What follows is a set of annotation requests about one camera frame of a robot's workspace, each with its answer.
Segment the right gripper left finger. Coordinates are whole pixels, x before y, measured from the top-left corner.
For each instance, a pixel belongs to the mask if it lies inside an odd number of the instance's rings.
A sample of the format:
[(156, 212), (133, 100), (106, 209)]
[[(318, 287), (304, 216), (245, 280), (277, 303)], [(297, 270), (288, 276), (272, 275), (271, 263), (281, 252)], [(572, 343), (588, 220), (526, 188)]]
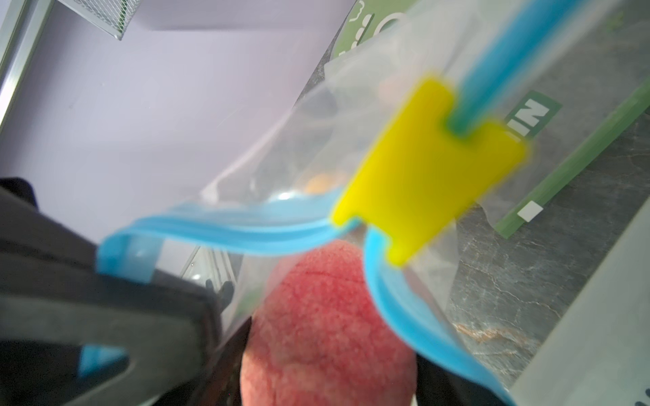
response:
[(252, 319), (249, 318), (195, 379), (167, 392), (155, 406), (242, 405), (240, 372)]

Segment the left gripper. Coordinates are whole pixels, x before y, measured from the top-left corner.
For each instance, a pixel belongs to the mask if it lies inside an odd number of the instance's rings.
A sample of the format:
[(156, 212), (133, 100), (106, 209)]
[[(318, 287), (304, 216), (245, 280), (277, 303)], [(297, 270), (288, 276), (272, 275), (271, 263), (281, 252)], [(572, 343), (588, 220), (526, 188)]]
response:
[(43, 215), (32, 185), (1, 179), (1, 404), (181, 404), (218, 344), (213, 294), (92, 271), (95, 245)]

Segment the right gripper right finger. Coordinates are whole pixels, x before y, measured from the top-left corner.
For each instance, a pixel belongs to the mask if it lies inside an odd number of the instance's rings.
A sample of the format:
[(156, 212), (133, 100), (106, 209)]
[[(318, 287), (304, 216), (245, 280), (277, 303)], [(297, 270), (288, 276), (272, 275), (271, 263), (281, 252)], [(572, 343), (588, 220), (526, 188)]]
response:
[(495, 396), (485, 387), (416, 356), (416, 402), (419, 406), (494, 405)]

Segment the red peach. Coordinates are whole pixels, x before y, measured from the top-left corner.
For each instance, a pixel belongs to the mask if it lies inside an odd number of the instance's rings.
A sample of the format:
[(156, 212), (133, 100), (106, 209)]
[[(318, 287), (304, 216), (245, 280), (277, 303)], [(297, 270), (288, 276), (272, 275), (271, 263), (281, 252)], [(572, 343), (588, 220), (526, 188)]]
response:
[(409, 405), (416, 355), (377, 313), (362, 251), (343, 240), (306, 254), (252, 317), (245, 405)]

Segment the clear blue-zipper bag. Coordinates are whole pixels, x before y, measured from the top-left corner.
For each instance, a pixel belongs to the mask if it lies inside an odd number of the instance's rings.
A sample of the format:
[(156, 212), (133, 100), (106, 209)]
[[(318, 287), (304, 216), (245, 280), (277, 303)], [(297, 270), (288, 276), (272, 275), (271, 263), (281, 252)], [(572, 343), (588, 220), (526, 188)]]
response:
[[(360, 61), (316, 85), (267, 135), (193, 200), (141, 218), (106, 238), (99, 274), (147, 284), (170, 242), (242, 257), (222, 316), (231, 336), (301, 255), (362, 225), (364, 273), (384, 321), (416, 353), (512, 404), (496, 377), (464, 348), (417, 277), (428, 248), (526, 161), (531, 145), (494, 108), (587, 1), (521, 1), (523, 7), (461, 81), (426, 71), (393, 101), (352, 84)], [(316, 174), (347, 182), (323, 195), (302, 188)]]

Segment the yellow peach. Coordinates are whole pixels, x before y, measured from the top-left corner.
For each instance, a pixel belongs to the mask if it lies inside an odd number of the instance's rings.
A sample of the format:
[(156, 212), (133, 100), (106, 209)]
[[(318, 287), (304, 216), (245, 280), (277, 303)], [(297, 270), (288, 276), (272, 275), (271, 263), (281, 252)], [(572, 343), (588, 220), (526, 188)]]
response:
[(316, 174), (302, 188), (307, 195), (323, 195), (341, 186), (347, 182), (347, 176), (342, 173), (323, 173)]

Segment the green printed zip-top bag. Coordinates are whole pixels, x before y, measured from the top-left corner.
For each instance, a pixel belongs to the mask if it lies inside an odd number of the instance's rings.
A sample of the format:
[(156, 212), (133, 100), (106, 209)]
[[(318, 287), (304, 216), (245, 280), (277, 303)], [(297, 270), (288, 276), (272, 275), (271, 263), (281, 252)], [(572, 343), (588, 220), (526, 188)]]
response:
[[(429, 70), (461, 81), (522, 7), (521, 1), (359, 1), (325, 76), (360, 61), (350, 83), (376, 86), (386, 102)], [(489, 224), (509, 238), (531, 222), (648, 104), (648, 2), (585, 2), (494, 108), (533, 152), (481, 199)]]

